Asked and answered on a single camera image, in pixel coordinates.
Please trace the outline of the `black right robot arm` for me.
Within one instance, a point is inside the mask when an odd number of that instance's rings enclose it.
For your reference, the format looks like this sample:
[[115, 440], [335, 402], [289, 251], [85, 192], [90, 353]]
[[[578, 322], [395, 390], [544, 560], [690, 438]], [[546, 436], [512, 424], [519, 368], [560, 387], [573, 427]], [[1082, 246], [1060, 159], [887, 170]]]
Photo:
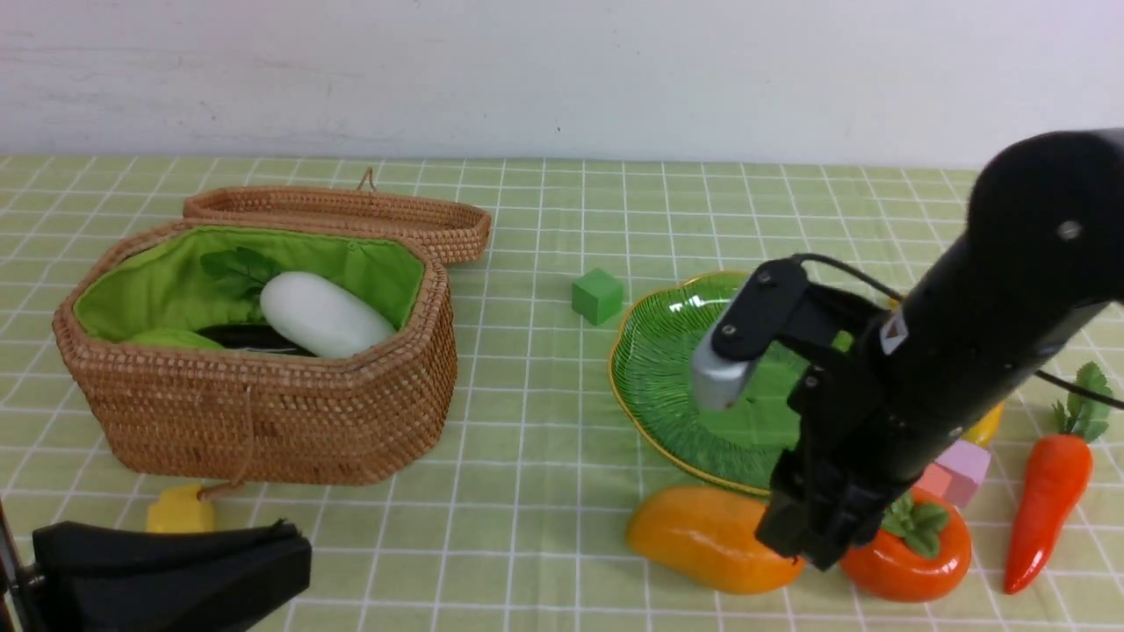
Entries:
[[832, 317], [847, 352], [782, 332], [810, 367], [762, 544], [826, 571], [869, 543], [927, 464], [1121, 301], [1122, 163], [1120, 128], [1019, 141], [981, 169], [963, 233], [894, 312]]

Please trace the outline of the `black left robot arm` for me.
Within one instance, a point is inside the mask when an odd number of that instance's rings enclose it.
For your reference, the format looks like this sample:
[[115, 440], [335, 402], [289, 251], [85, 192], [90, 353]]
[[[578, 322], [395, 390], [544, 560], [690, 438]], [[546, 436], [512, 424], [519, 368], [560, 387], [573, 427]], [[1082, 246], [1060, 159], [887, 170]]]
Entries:
[[312, 544], [291, 521], [149, 535], [58, 521], [24, 565], [3, 527], [4, 631], [250, 631], [312, 580]]

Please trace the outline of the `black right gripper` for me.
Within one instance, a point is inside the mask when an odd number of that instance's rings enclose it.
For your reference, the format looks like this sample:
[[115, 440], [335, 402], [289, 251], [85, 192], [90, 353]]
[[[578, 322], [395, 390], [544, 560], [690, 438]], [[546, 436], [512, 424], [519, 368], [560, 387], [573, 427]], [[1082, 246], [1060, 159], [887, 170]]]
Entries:
[[772, 335], [808, 365], [789, 395], [799, 439], [776, 461], [758, 539], [819, 571], [874, 540], [883, 513], [919, 480], [891, 403], [889, 312], [823, 285], [761, 294]]

